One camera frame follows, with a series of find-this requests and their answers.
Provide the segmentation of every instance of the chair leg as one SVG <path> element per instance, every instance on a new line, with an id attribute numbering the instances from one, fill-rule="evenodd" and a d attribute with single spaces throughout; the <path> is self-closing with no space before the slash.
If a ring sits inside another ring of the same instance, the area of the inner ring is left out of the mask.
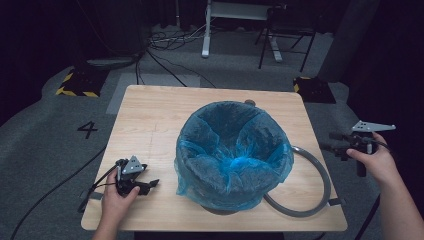
<path id="1" fill-rule="evenodd" d="M 256 38 L 255 45 L 257 45 L 257 44 L 258 44 L 259 39 L 261 38 L 262 33 L 264 32 L 264 29 L 265 29 L 265 28 L 262 28 L 262 29 L 261 29 L 261 32 L 259 33 L 258 37 Z"/>
<path id="2" fill-rule="evenodd" d="M 265 40 L 264 40 L 264 45 L 262 47 L 262 53 L 261 53 L 261 60 L 259 61 L 259 69 L 261 69 L 262 67 L 262 60 L 264 59 L 264 53 L 265 53 L 265 46 L 266 43 L 268 42 L 268 35 L 269 35 L 269 29 L 266 29 L 266 33 L 265 33 Z"/>
<path id="3" fill-rule="evenodd" d="M 300 40 L 302 40 L 303 36 L 300 36 L 300 38 L 298 38 L 296 40 L 296 42 L 293 44 L 293 46 L 291 46 L 291 48 L 293 49 L 294 47 L 296 47 L 296 45 L 300 42 Z"/>
<path id="4" fill-rule="evenodd" d="M 311 41 L 309 42 L 309 46 L 308 46 L 308 50 L 306 51 L 305 58 L 303 58 L 303 63 L 302 63 L 302 67 L 300 67 L 300 72 L 303 71 L 303 67 L 305 66 L 306 59 L 308 58 L 309 51 L 311 50 L 312 43 L 314 42 L 314 38 L 315 38 L 315 33 L 312 34 L 311 36 Z"/>

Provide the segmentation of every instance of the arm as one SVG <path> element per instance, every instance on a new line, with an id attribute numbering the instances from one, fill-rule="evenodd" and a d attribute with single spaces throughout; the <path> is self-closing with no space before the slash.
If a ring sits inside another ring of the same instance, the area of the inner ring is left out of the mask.
<path id="1" fill-rule="evenodd" d="M 94 233 L 93 240 L 108 240 L 115 239 L 118 233 L 118 226 L 122 219 L 127 214 L 131 204 L 136 199 L 139 187 L 132 189 L 130 194 L 126 197 L 122 197 L 118 194 L 115 184 L 115 176 L 117 170 L 115 169 L 107 176 L 104 196 L 102 199 L 102 217 L 100 218 L 99 226 Z"/>
<path id="2" fill-rule="evenodd" d="M 373 134 L 377 141 L 384 138 Z M 385 239 L 423 239 L 424 221 L 400 176 L 388 149 L 379 146 L 372 155 L 354 149 L 346 152 L 365 164 L 380 187 L 380 210 Z"/>

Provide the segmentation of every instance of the chair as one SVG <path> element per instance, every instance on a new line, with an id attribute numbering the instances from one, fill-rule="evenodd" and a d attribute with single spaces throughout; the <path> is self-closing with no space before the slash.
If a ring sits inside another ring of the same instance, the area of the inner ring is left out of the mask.
<path id="1" fill-rule="evenodd" d="M 291 46 L 290 50 L 279 50 L 281 52 L 301 53 L 305 54 L 303 58 L 300 72 L 303 71 L 306 60 L 311 50 L 312 43 L 315 38 L 317 17 L 308 12 L 302 0 L 286 0 L 279 3 L 274 3 L 272 8 L 267 11 L 267 20 L 264 28 L 262 28 L 255 45 L 258 43 L 261 36 L 265 36 L 264 45 L 262 47 L 261 60 L 259 69 L 262 67 L 265 47 L 269 37 L 285 37 L 295 38 L 296 42 Z M 303 39 L 309 36 L 310 41 L 306 51 L 295 51 L 293 48 Z"/>

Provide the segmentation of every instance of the human hand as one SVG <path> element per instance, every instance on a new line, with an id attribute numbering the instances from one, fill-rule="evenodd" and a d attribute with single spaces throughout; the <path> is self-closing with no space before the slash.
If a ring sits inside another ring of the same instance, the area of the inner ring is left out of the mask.
<path id="1" fill-rule="evenodd" d="M 137 198 L 140 187 L 137 186 L 133 188 L 126 197 L 122 197 L 119 195 L 116 185 L 114 184 L 116 181 L 116 174 L 117 169 L 114 169 L 107 176 L 107 185 L 102 198 L 102 220 L 114 223 L 117 226 L 127 214 L 131 204 Z"/>
<path id="2" fill-rule="evenodd" d="M 386 140 L 380 134 L 374 132 L 373 137 L 375 140 L 386 144 Z M 396 179 L 396 176 L 399 175 L 390 151 L 381 145 L 378 145 L 377 151 L 371 155 L 355 149 L 348 149 L 346 153 L 362 162 L 380 186 L 390 183 L 391 180 Z"/>

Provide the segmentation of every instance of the blue plastic bag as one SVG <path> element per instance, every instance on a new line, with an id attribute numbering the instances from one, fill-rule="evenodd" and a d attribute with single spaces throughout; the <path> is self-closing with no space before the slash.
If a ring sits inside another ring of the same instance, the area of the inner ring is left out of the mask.
<path id="1" fill-rule="evenodd" d="M 203 207 L 251 209 L 284 182 L 293 152 L 281 127 L 264 110 L 224 101 L 194 112 L 177 140 L 177 194 Z"/>

